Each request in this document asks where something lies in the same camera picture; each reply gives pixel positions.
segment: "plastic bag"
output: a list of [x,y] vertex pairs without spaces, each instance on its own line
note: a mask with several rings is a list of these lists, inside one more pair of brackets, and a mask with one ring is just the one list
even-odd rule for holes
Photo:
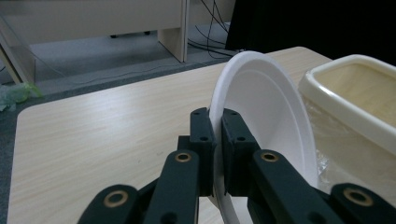
[[0,111],[14,111],[16,104],[26,101],[29,97],[41,97],[38,87],[30,83],[13,86],[0,85]]
[[396,206],[396,156],[304,98],[318,155],[319,189],[353,183]]

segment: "gray floor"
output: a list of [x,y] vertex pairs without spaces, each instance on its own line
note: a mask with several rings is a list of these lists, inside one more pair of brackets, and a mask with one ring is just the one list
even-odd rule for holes
[[[35,84],[43,94],[73,90],[119,78],[159,72],[192,64],[205,64],[229,56],[208,53],[205,50],[209,25],[189,28],[189,40],[204,49],[188,48],[188,60],[180,63],[157,40],[157,32],[118,35],[117,38],[101,36],[71,41],[32,45],[35,55]],[[210,38],[226,42],[227,33],[218,24],[210,30]],[[209,46],[224,48],[210,41]],[[235,52],[215,49],[226,54]],[[0,72],[0,83],[12,85],[7,70]]]

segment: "wooden table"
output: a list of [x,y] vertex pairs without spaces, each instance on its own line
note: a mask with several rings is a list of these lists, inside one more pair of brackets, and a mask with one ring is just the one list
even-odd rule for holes
[[[330,59],[304,48],[269,53],[294,82]],[[27,108],[19,114],[8,223],[76,223],[102,189],[157,178],[190,112],[210,104],[225,63]],[[200,223],[222,223],[200,199]]]

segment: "electrical cable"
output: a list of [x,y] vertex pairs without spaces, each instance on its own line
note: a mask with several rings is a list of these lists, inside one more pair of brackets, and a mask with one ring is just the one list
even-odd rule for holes
[[[204,35],[204,33],[202,33],[200,29],[198,29],[198,26],[195,26],[195,28],[197,29],[197,31],[198,31],[205,39],[208,39],[208,36],[207,36],[207,35]],[[214,40],[214,39],[211,39],[211,38],[209,38],[209,40],[210,40],[210,41],[213,41],[213,42],[215,42],[215,43],[221,44],[221,45],[225,45],[225,43],[222,43],[222,42],[220,42],[220,41],[218,41],[218,40]]]
[[209,14],[212,16],[212,19],[214,19],[214,20],[221,26],[221,28],[223,28],[223,30],[224,30],[225,32],[227,32],[227,34],[228,34],[228,30],[227,30],[227,28],[224,26],[224,23],[221,23],[221,22],[218,21],[218,19],[216,19],[216,16],[214,15],[215,9],[213,9],[212,11],[210,11],[209,7],[208,7],[207,4],[204,2],[204,0],[201,0],[201,2],[204,4],[204,6],[206,7],[206,10],[209,12]]
[[[193,40],[191,40],[191,39],[189,39],[189,41],[190,42],[192,42],[193,44],[196,44],[196,45],[200,45],[200,46],[203,46],[203,47],[206,47],[206,44],[200,44],[200,43],[198,43],[198,42],[195,42],[195,41],[193,41]],[[217,47],[217,46],[209,46],[210,48],[212,48],[212,49],[224,49],[224,48],[222,48],[222,47]]]
[[[205,50],[207,50],[207,48],[199,47],[199,46],[193,45],[192,43],[188,43],[188,44],[190,46],[192,46],[193,48],[196,48],[196,49],[205,49]],[[225,57],[225,58],[216,58],[216,59],[226,59],[226,58],[229,58],[229,57],[233,57],[232,54],[223,53],[223,52],[216,51],[216,50],[213,50],[213,49],[210,49],[209,51],[217,53],[217,54],[228,56],[228,57]]]
[[228,30],[227,30],[227,28],[225,27],[225,22],[222,20],[222,17],[221,17],[220,12],[219,12],[218,4],[216,3],[216,0],[213,1],[213,4],[214,4],[215,7],[216,7],[216,11],[218,12],[218,15],[219,15],[219,19],[220,19],[220,21],[221,21],[221,24],[224,25],[223,27],[224,27],[224,29],[225,29],[225,32],[227,32],[227,34],[228,34]]

